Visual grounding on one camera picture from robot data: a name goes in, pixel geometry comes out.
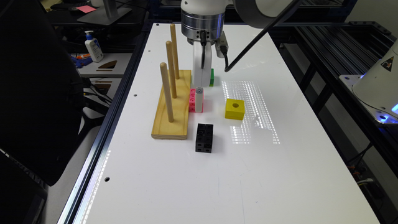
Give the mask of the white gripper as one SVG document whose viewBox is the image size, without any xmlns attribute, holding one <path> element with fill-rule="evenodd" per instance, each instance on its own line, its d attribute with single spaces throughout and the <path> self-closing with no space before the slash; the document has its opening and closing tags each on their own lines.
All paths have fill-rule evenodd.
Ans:
<svg viewBox="0 0 398 224">
<path fill-rule="evenodd" d="M 207 42 L 205 45 L 204 66 L 202 65 L 203 47 L 200 42 L 193 43 L 193 69 L 192 84 L 195 87 L 195 112 L 203 111 L 203 87 L 209 86 L 211 79 L 211 61 L 212 52 L 211 44 Z"/>
</svg>

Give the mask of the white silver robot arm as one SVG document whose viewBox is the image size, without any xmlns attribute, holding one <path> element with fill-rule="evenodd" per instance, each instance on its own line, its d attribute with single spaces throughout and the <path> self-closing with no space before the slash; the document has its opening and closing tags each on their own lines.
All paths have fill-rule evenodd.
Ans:
<svg viewBox="0 0 398 224">
<path fill-rule="evenodd" d="M 269 29 L 289 18 L 299 7 L 301 0 L 186 0 L 182 1 L 182 34 L 193 45 L 192 84 L 196 88 L 195 111 L 203 109 L 203 88 L 210 84 L 211 46 L 218 56 L 226 58 L 226 41 L 223 33 L 227 5 L 232 4 L 240 18 L 249 26 L 262 32 L 225 66 L 228 72 Z"/>
</svg>

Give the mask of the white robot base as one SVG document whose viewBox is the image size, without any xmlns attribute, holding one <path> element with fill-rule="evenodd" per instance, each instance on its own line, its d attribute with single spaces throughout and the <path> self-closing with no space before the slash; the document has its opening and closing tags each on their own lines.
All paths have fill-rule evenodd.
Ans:
<svg viewBox="0 0 398 224">
<path fill-rule="evenodd" d="M 339 79 L 378 123 L 397 124 L 397 43 L 364 75 Z"/>
</svg>

